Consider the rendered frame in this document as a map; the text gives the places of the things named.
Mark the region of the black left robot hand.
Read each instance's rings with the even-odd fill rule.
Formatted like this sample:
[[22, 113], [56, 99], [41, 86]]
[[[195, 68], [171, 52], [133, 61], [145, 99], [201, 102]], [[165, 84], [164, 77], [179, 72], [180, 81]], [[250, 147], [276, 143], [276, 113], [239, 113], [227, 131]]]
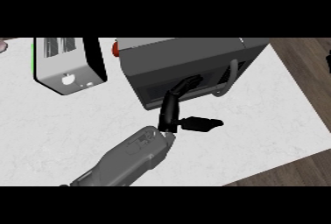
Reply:
[[185, 78], [176, 86], [167, 91], [159, 107], [159, 124], [158, 130], [161, 132], [177, 132], [177, 127], [183, 130], [208, 132], [216, 127], [223, 126], [223, 121], [219, 119], [208, 119], [191, 116], [179, 118], [180, 115], [180, 98], [183, 95], [198, 87], [202, 82], [202, 77], [193, 75]]

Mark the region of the dark grey microwave door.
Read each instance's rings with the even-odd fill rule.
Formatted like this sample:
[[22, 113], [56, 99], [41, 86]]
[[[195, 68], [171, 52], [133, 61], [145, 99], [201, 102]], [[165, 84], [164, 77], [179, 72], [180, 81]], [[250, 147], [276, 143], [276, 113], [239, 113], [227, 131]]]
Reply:
[[238, 74], [235, 79], [238, 80], [264, 48], [266, 45], [254, 46], [241, 51], [210, 57], [208, 59], [201, 59], [183, 65], [164, 68], [159, 71], [127, 77], [143, 108], [146, 110], [158, 108], [165, 92], [185, 78], [193, 75], [199, 75], [202, 81], [198, 87], [180, 98], [180, 101], [188, 101], [195, 97], [211, 94], [216, 86], [229, 80], [230, 61], [238, 60]]

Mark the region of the grey microwave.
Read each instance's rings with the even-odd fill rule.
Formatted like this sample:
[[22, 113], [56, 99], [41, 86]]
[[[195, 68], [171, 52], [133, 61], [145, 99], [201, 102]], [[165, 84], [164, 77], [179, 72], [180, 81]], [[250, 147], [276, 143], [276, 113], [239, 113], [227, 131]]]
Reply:
[[267, 38], [118, 38], [118, 62], [125, 77], [267, 46]]

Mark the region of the silver and black toaster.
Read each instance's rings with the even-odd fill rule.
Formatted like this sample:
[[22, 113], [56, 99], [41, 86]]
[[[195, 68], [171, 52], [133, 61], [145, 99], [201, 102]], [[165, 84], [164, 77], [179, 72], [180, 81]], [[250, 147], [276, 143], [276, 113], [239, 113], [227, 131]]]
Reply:
[[34, 38], [34, 80], [60, 95], [108, 81], [97, 38]]

